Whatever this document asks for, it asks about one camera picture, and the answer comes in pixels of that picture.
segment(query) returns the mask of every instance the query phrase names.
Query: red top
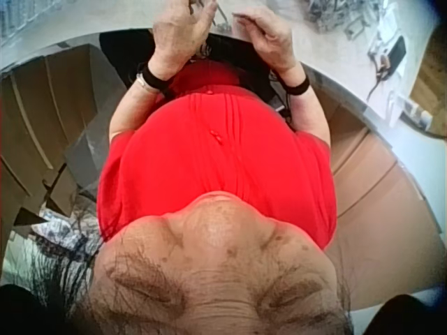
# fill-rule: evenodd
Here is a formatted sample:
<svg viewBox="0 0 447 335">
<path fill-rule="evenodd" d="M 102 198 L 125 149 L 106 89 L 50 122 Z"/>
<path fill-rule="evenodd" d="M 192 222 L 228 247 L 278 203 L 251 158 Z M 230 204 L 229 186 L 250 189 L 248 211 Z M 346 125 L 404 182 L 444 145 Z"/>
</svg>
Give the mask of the red top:
<svg viewBox="0 0 447 335">
<path fill-rule="evenodd" d="M 231 86 L 237 75 L 225 66 L 204 63 L 206 71 L 194 64 L 177 75 L 174 91 L 187 94 L 112 141 L 98 189 L 103 237 L 142 216 L 179 211 L 199 195 L 226 191 L 299 226 L 324 248 L 336 223 L 328 145 L 294 133 L 251 92 Z"/>
</svg>

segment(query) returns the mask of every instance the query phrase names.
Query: black watch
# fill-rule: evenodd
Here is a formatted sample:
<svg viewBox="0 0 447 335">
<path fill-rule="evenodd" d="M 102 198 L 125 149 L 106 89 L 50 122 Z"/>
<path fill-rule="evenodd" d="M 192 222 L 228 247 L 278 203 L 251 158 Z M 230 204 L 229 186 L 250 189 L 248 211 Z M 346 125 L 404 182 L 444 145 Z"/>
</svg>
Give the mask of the black watch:
<svg viewBox="0 0 447 335">
<path fill-rule="evenodd" d="M 149 69 L 149 66 L 146 64 L 142 71 L 140 72 L 144 81 L 150 86 L 160 91 L 165 91 L 172 82 L 172 78 L 169 80 L 161 80 L 157 78 Z"/>
<path fill-rule="evenodd" d="M 278 74 L 276 74 L 276 75 L 277 75 L 278 81 L 281 83 L 281 86 L 284 88 L 286 93 L 290 94 L 291 96 L 300 96 L 303 93 L 305 93 L 310 87 L 310 81 L 309 81 L 309 78 L 307 77 L 307 75 L 306 75 L 304 82 L 302 82 L 301 84 L 299 84 L 298 86 L 295 86 L 295 87 L 287 86 L 286 83 L 281 79 L 281 77 Z"/>
</svg>

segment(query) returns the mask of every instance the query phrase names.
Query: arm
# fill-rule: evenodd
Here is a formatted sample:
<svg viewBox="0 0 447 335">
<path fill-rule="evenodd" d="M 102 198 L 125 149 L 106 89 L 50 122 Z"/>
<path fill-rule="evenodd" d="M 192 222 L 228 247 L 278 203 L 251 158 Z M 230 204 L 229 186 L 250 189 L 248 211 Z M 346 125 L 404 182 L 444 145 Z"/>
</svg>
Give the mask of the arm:
<svg viewBox="0 0 447 335">
<path fill-rule="evenodd" d="M 154 23 L 155 52 L 149 60 L 151 73 L 160 80 L 176 75 L 208 36 L 217 3 L 209 0 L 194 19 L 189 0 L 169 0 L 165 12 Z M 146 121 L 159 91 L 138 81 L 124 95 L 109 127 L 109 141 L 124 131 L 136 131 Z"/>
<path fill-rule="evenodd" d="M 292 32 L 285 21 L 267 7 L 248 8 L 233 15 L 247 30 L 259 56 L 287 86 L 296 87 L 304 82 L 306 75 L 293 55 Z M 311 87 L 301 96 L 291 96 L 291 114 L 297 131 L 311 133 L 330 146 L 328 122 Z"/>
<path fill-rule="evenodd" d="M 305 72 L 300 63 L 287 73 L 280 74 L 287 86 L 296 87 L 305 80 Z M 312 86 L 301 96 L 290 96 L 292 124 L 297 131 L 305 131 L 326 142 L 330 147 L 328 121 L 324 115 Z"/>
</svg>

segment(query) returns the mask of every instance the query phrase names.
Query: hand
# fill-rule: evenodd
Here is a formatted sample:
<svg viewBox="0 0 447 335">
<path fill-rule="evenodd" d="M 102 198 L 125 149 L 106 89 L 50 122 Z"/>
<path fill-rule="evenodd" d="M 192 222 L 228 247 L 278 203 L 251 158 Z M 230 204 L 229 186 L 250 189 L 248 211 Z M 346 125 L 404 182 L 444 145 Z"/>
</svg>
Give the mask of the hand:
<svg viewBox="0 0 447 335">
<path fill-rule="evenodd" d="M 286 21 L 265 6 L 248 8 L 233 15 L 247 30 L 259 56 L 280 76 L 296 66 L 292 31 Z"/>
<path fill-rule="evenodd" d="M 208 0 L 198 17 L 190 14 L 189 0 L 167 0 L 168 7 L 154 23 L 155 52 L 148 66 L 161 80 L 169 80 L 205 42 L 217 9 Z"/>
</svg>

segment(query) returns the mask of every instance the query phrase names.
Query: wrist strap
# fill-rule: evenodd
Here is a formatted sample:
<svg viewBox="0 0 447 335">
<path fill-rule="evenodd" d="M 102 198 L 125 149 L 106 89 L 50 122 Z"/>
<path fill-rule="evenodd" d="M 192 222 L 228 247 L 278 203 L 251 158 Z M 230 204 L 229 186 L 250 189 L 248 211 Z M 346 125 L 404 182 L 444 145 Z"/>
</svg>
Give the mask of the wrist strap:
<svg viewBox="0 0 447 335">
<path fill-rule="evenodd" d="M 284 88 L 287 94 L 291 96 L 300 96 L 305 93 L 310 87 L 309 78 L 306 75 L 304 82 L 295 87 L 287 86 L 286 83 L 277 75 L 278 81 L 281 83 L 281 86 Z"/>
<path fill-rule="evenodd" d="M 158 89 L 160 91 L 165 91 L 172 82 L 172 80 L 161 80 L 155 77 L 155 75 L 150 71 L 147 64 L 142 68 L 141 75 L 150 87 L 154 87 L 155 89 Z"/>
</svg>

